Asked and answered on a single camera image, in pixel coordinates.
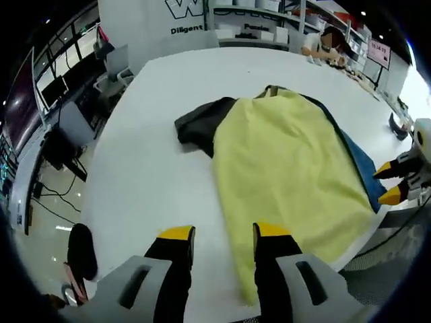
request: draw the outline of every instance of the office chair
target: office chair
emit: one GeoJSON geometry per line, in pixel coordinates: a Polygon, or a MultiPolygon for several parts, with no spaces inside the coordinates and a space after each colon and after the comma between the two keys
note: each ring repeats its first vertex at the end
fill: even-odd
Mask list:
{"type": "Polygon", "coordinates": [[[129,45],[129,67],[132,74],[137,75],[145,64],[153,59],[189,50],[218,47],[220,46],[214,30],[195,30],[150,42],[142,37],[129,45]]]}
{"type": "Polygon", "coordinates": [[[114,49],[106,55],[106,73],[98,78],[94,88],[108,98],[118,94],[125,87],[124,75],[119,79],[119,74],[124,73],[129,67],[127,45],[114,49]]]}

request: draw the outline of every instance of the yellow towel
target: yellow towel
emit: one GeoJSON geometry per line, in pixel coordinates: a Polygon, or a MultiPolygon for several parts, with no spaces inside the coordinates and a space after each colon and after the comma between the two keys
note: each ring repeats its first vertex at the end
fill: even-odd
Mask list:
{"type": "Polygon", "coordinates": [[[374,212],[323,111],[297,93],[240,99],[217,128],[213,167],[242,294],[257,301],[253,223],[280,225],[303,252],[337,260],[374,212]]]}

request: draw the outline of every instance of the person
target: person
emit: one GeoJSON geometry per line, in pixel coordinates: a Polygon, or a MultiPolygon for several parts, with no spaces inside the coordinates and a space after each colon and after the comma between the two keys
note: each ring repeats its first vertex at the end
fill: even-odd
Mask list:
{"type": "Polygon", "coordinates": [[[307,34],[301,53],[324,61],[336,61],[339,66],[344,66],[345,58],[338,51],[346,52],[349,47],[341,30],[329,26],[321,33],[307,34]]]}

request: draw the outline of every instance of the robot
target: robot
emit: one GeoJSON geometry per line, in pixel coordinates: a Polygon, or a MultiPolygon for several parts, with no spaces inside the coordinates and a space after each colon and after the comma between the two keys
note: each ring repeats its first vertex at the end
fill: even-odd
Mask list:
{"type": "MultiPolygon", "coordinates": [[[[366,322],[375,313],[347,292],[341,275],[303,254],[288,231],[254,223],[253,235],[261,322],[366,322]]],[[[163,232],[145,256],[131,257],[101,279],[90,301],[60,315],[84,323],[183,322],[194,237],[191,225],[163,232]]]]}
{"type": "Polygon", "coordinates": [[[398,205],[405,200],[420,199],[429,195],[431,186],[431,120],[420,118],[414,122],[413,145],[409,151],[386,162],[374,178],[400,177],[402,181],[379,198],[380,204],[398,205]]]}

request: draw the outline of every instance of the tabletop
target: tabletop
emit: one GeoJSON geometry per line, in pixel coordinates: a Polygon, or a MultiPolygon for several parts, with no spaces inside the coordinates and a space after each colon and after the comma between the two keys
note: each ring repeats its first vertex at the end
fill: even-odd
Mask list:
{"type": "MultiPolygon", "coordinates": [[[[81,214],[93,233],[98,278],[130,256],[144,255],[161,231],[192,224],[197,231],[185,322],[232,322],[260,314],[258,305],[245,307],[240,297],[211,159],[178,142],[174,121],[223,96],[253,98],[270,84],[321,101],[376,167],[410,148],[410,140],[399,142],[388,128],[391,108],[384,100],[300,55],[230,47],[150,61],[117,104],[88,171],[81,214]]],[[[331,264],[335,270],[364,246],[386,211],[331,264]]]]}

